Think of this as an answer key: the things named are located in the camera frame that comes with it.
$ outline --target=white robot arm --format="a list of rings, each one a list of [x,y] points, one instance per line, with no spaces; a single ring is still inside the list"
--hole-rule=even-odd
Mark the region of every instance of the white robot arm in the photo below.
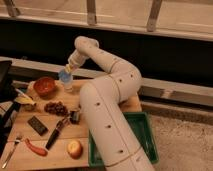
[[[69,58],[71,68],[91,58],[108,74],[86,83],[80,91],[80,105],[108,171],[153,171],[154,168],[129,127],[118,104],[141,86],[139,70],[126,60],[98,48],[87,37],[75,40]]]

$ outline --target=railing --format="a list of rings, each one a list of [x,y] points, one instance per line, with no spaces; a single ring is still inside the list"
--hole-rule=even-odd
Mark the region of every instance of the railing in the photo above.
[[[58,72],[64,66],[41,63],[29,60],[1,57],[0,61],[11,60],[12,67],[9,74],[14,78],[31,78],[35,80],[42,75],[49,75],[57,78]],[[73,72],[76,78],[95,78],[105,75],[105,72],[79,68]],[[150,78],[143,78],[143,85],[138,92],[139,95],[154,97],[158,99],[170,100],[175,102],[184,102],[189,104],[213,107],[213,88],[197,86],[191,84],[177,83],[171,81],[162,81]]]
[[[0,18],[213,41],[212,0],[0,0]]]

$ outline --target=food item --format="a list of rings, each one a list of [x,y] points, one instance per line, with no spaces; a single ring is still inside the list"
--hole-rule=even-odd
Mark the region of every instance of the food item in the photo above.
[[[73,159],[78,159],[83,153],[83,147],[78,140],[72,140],[67,146],[67,151]]]
[[[25,139],[25,144],[27,145],[27,147],[33,151],[34,153],[40,155],[40,156],[46,156],[47,155],[47,151],[43,148],[40,147],[36,147],[34,145],[31,144],[30,140],[27,138]]]
[[[33,110],[35,109],[35,107],[36,107],[36,104],[34,104],[34,105],[31,105],[31,104],[24,104],[23,107],[24,107],[24,109],[25,109],[26,111],[33,111]]]
[[[18,96],[14,99],[15,102],[19,103],[19,104],[23,104],[23,105],[35,105],[36,103],[33,101],[33,99],[31,97],[24,97],[24,96]]]
[[[47,127],[40,121],[38,118],[33,116],[27,121],[30,126],[39,134],[43,135],[45,132],[48,131]]]
[[[44,111],[59,116],[65,116],[68,114],[67,107],[64,106],[62,102],[49,102],[44,106]]]
[[[51,77],[41,77],[33,85],[39,96],[47,96],[55,89],[55,80]]]

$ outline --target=metal handle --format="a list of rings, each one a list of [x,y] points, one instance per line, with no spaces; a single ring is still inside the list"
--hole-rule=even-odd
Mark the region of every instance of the metal handle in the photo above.
[[[10,161],[10,158],[12,157],[12,155],[13,155],[13,153],[14,153],[14,151],[15,151],[15,148],[16,148],[16,146],[14,146],[13,149],[12,149],[12,150],[10,151],[10,153],[8,154],[8,156],[7,156],[7,158],[6,158],[5,162],[4,162],[4,164],[2,165],[2,169],[5,169],[5,168],[6,168],[8,162]]]
[[[89,25],[97,24],[95,0],[87,0],[87,23]]]
[[[147,31],[153,32],[156,30],[156,23],[160,12],[161,4],[163,0],[153,0],[152,8],[147,22]]]

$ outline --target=fork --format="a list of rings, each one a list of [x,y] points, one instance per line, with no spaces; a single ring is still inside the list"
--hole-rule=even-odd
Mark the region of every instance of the fork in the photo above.
[[[10,150],[10,153],[8,154],[4,164],[2,165],[2,169],[6,168],[6,166],[7,166],[8,162],[9,162],[10,158],[12,157],[17,145],[21,142],[21,139],[22,139],[22,134],[19,133],[17,135],[16,139],[15,139],[15,142],[14,142],[12,150]]]

